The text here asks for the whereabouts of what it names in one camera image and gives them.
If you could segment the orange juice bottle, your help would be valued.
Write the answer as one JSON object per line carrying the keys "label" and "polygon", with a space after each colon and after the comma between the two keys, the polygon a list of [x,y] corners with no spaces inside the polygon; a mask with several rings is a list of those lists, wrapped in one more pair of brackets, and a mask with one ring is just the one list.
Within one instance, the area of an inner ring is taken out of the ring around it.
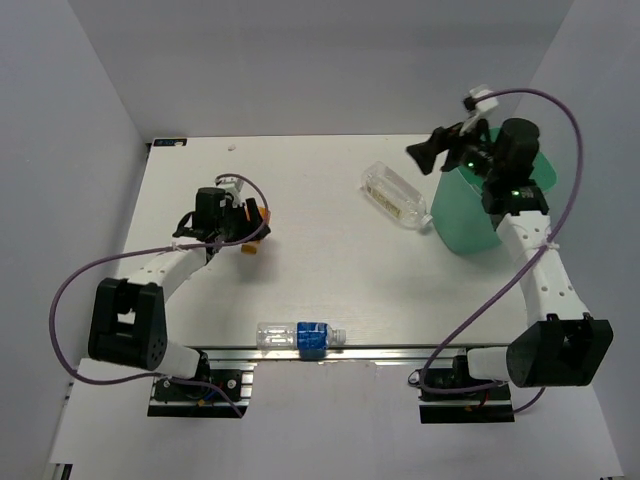
{"label": "orange juice bottle", "polygon": [[[260,206],[258,208],[258,210],[259,210],[262,218],[266,220],[266,225],[269,225],[271,212],[268,209],[266,209],[266,208],[264,208],[262,206]],[[241,253],[242,254],[246,254],[246,255],[256,255],[257,252],[258,252],[259,246],[261,244],[261,241],[263,239],[264,239],[264,237],[261,237],[258,240],[252,240],[252,241],[250,241],[248,243],[242,244],[241,245]]]}

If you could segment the clear bottle dark blue label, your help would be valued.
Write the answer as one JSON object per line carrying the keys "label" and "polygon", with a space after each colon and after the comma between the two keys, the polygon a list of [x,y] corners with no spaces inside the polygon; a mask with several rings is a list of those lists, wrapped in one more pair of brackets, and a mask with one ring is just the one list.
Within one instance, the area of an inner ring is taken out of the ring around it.
{"label": "clear bottle dark blue label", "polygon": [[256,345],[261,350],[325,351],[346,344],[344,329],[324,322],[259,323]]}

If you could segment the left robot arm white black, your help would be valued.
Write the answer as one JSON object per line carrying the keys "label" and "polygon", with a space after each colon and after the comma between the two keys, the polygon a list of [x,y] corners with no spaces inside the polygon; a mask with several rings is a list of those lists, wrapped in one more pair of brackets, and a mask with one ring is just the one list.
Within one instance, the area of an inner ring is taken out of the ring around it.
{"label": "left robot arm white black", "polygon": [[127,278],[106,278],[97,286],[89,357],[177,378],[188,398],[205,396],[212,378],[205,356],[168,338],[166,303],[223,245],[259,242],[269,233],[269,210],[255,199],[242,200],[234,187],[200,188],[168,251]]}

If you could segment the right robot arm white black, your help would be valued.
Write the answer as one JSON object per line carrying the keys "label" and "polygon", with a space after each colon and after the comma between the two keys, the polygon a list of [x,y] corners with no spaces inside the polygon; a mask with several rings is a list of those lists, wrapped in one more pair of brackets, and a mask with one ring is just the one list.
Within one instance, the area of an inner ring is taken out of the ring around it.
{"label": "right robot arm white black", "polygon": [[533,178],[539,136],[531,121],[510,118],[492,137],[481,120],[470,130],[462,123],[439,127],[406,149],[425,175],[445,153],[443,172],[465,167],[481,178],[482,207],[518,269],[527,327],[506,347],[471,348],[457,357],[451,384],[466,399],[489,383],[586,386],[613,340],[610,322],[592,317],[552,242],[549,207]]}

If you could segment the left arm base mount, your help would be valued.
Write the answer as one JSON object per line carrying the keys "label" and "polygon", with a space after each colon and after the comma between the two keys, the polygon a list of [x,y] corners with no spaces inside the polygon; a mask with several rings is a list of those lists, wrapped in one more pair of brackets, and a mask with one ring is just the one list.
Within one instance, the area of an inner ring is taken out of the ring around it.
{"label": "left arm base mount", "polygon": [[171,379],[155,381],[147,408],[148,417],[239,419],[248,409],[255,362],[234,358],[222,350],[200,350],[194,381],[206,386],[184,385]]}

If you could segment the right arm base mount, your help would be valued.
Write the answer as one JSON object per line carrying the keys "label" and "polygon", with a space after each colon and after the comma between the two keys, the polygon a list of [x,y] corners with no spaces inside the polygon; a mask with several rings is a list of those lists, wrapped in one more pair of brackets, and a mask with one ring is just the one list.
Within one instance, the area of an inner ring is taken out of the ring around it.
{"label": "right arm base mount", "polygon": [[[510,389],[507,385],[468,393],[436,394],[419,385],[420,370],[408,376],[408,384],[417,388],[420,423],[424,425],[497,424],[515,421]],[[447,367],[431,367],[425,379],[430,388],[459,389],[489,384],[473,379],[464,355],[457,355]]]}

